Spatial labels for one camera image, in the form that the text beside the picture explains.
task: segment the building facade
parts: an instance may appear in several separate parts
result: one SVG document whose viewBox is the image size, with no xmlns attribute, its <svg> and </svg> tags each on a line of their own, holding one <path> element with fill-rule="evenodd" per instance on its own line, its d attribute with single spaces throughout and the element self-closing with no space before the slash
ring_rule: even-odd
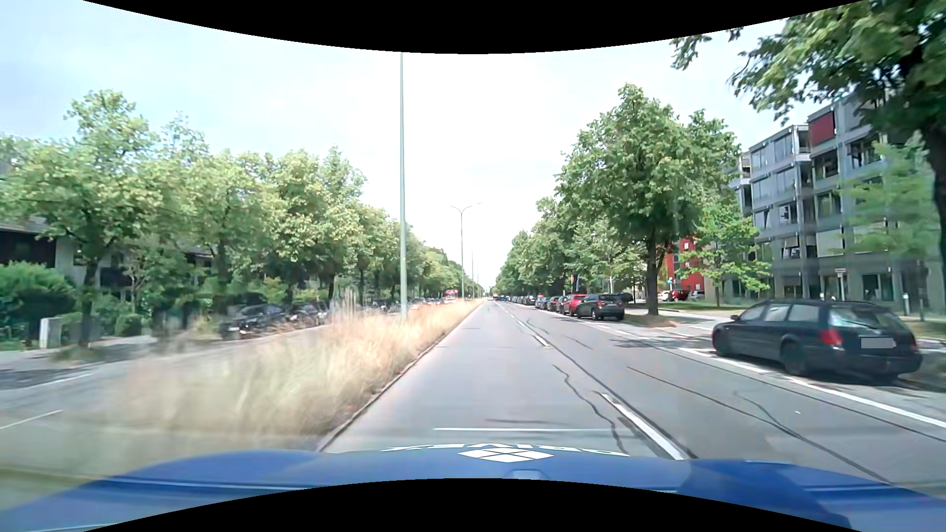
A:
<svg viewBox="0 0 946 532">
<path fill-rule="evenodd" d="M 885 163 L 872 143 L 886 141 L 856 114 L 860 103 L 839 100 L 752 146 L 748 175 L 730 183 L 743 213 L 760 234 L 759 259 L 771 262 L 770 289 L 750 293 L 738 280 L 725 283 L 724 300 L 766 297 L 871 301 L 906 310 L 944 312 L 940 258 L 928 261 L 925 278 L 914 280 L 903 260 L 888 253 L 853 253 L 856 209 L 844 187 L 880 180 Z"/>
</svg>

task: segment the bush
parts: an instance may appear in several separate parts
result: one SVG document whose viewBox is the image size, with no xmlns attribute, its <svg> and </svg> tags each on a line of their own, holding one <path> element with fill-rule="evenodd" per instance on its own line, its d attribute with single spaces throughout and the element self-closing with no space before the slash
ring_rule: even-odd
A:
<svg viewBox="0 0 946 532">
<path fill-rule="evenodd" d="M 118 336 L 139 336 L 144 320 L 141 314 L 122 314 L 115 321 L 115 334 Z"/>
<path fill-rule="evenodd" d="M 40 320 L 75 309 L 75 287 L 56 270 L 28 262 L 0 266 L 0 327 L 21 327 L 29 341 Z"/>
</svg>

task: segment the sky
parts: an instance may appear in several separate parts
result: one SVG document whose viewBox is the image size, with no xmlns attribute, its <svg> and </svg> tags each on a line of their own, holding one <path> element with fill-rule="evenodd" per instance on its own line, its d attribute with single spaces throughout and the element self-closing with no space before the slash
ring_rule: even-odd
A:
<svg viewBox="0 0 946 532">
<path fill-rule="evenodd" d="M 737 54 L 779 22 L 736 43 L 700 48 L 685 72 L 668 41 L 510 55 L 405 54 L 407 221 L 428 245 L 492 286 L 519 230 L 538 219 L 576 134 L 618 103 L 624 83 L 681 115 L 706 109 L 744 148 L 775 133 L 726 80 Z M 70 100 L 115 89 L 155 126 L 189 116 L 214 150 L 333 145 L 367 177 L 362 200 L 399 216 L 398 54 L 299 44 L 196 27 L 78 0 L 0 0 L 0 133 L 63 137 Z M 798 105 L 803 123 L 814 104 Z"/>
</svg>

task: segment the road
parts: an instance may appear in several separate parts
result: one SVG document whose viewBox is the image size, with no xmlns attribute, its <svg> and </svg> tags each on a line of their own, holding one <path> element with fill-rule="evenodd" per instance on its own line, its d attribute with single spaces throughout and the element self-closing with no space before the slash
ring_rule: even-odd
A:
<svg viewBox="0 0 946 532">
<path fill-rule="evenodd" d="M 665 456 L 775 460 L 941 493 L 943 394 L 721 359 L 712 320 L 676 319 L 686 326 L 673 334 L 488 302 L 325 450 L 476 441 L 633 454 L 657 431 L 649 447 Z"/>
</svg>

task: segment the lamp post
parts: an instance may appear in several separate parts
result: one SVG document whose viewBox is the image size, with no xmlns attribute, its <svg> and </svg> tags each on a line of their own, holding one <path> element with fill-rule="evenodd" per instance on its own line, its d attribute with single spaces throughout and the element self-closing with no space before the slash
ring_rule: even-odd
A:
<svg viewBox="0 0 946 532">
<path fill-rule="evenodd" d="M 408 223 L 404 195 L 404 52 L 401 62 L 401 318 L 408 316 Z"/>
<path fill-rule="evenodd" d="M 466 286 L 465 286 L 466 285 L 466 270 L 465 270 L 466 265 L 464 264 L 464 211 L 466 211 L 470 207 L 475 207 L 479 204 L 482 204 L 482 202 L 479 202 L 478 204 L 467 205 L 464 208 L 455 207 L 453 205 L 447 205 L 448 207 L 452 209 L 456 209 L 457 212 L 460 213 L 460 270 L 461 270 L 460 271 L 460 274 L 461 274 L 460 275 L 460 298 L 461 299 L 466 299 Z"/>
</svg>

